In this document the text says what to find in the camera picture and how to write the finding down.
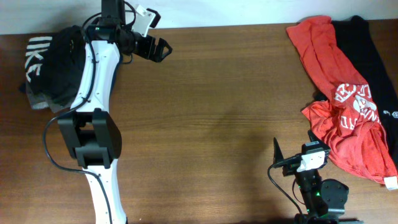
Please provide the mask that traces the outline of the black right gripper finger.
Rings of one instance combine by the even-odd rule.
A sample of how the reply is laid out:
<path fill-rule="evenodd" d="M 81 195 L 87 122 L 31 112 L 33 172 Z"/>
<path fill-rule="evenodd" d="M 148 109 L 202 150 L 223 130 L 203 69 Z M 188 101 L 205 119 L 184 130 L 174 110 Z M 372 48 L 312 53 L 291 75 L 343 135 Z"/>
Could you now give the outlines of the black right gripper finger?
<path fill-rule="evenodd" d="M 274 156 L 273 156 L 273 163 L 276 164 L 280 161 L 284 160 L 283 153 L 277 141 L 277 138 L 273 138 L 273 146 L 274 146 Z"/>
<path fill-rule="evenodd" d="M 308 136 L 310 138 L 309 148 L 311 151 L 325 151 L 330 152 L 330 147 L 319 139 L 311 130 L 308 130 Z"/>

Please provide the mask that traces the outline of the dark green t-shirt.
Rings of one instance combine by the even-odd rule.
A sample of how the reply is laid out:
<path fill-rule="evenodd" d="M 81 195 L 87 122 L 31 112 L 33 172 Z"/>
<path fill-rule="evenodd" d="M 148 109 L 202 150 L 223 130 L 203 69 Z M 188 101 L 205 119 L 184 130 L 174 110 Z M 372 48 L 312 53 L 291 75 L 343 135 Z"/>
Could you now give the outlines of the dark green t-shirt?
<path fill-rule="evenodd" d="M 76 97 L 85 66 L 81 27 L 70 26 L 49 35 L 32 37 L 25 50 L 25 78 L 35 94 L 51 99 Z"/>

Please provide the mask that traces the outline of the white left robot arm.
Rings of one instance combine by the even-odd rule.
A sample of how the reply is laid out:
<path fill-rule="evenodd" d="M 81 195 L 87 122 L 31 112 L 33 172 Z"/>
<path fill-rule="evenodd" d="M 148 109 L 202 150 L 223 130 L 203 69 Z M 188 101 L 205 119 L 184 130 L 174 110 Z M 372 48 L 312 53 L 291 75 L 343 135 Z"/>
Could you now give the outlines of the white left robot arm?
<path fill-rule="evenodd" d="M 156 63 L 172 53 L 166 40 L 148 34 L 160 14 L 140 4 L 102 1 L 101 12 L 82 26 L 85 66 L 70 110 L 56 118 L 70 156 L 89 184 L 96 223 L 127 223 L 118 186 L 122 136 L 109 113 L 116 71 L 124 55 Z"/>

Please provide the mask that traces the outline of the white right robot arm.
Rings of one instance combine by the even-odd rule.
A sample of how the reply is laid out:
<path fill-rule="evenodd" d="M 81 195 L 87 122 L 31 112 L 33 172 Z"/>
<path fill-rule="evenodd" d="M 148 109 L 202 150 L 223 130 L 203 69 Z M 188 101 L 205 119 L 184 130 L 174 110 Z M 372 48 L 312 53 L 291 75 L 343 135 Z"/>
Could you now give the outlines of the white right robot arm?
<path fill-rule="evenodd" d="M 319 170 L 328 163 L 330 147 L 320 140 L 312 131 L 308 131 L 310 141 L 302 145 L 301 152 L 285 158 L 276 138 L 273 139 L 273 163 L 271 169 L 282 169 L 284 177 L 294 176 L 294 184 L 299 190 L 306 208 L 303 213 L 294 198 L 289 196 L 273 179 L 271 182 L 296 206 L 298 214 L 294 223 L 340 223 L 339 217 L 345 213 L 345 203 L 349 188 L 335 179 L 322 179 Z"/>

